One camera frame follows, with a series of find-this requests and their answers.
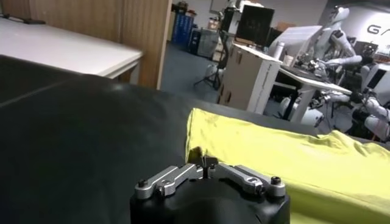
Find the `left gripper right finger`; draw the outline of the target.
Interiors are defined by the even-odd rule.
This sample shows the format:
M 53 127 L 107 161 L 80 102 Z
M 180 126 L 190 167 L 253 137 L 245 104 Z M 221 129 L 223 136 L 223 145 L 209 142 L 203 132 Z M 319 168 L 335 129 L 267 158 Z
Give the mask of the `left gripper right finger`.
M 244 165 L 228 165 L 215 157 L 204 157 L 207 177 L 238 186 L 246 195 L 253 197 L 282 198 L 286 196 L 286 185 L 278 176 L 269 177 Z

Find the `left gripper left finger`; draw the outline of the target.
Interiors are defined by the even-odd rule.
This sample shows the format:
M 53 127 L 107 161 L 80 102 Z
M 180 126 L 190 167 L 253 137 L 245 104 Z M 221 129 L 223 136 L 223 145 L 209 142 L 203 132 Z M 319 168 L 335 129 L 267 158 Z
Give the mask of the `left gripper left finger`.
M 169 166 L 154 176 L 140 180 L 135 186 L 135 198 L 147 200 L 153 195 L 170 197 L 186 180 L 202 179 L 204 177 L 205 162 L 201 148 L 190 150 L 188 163 L 181 167 Z

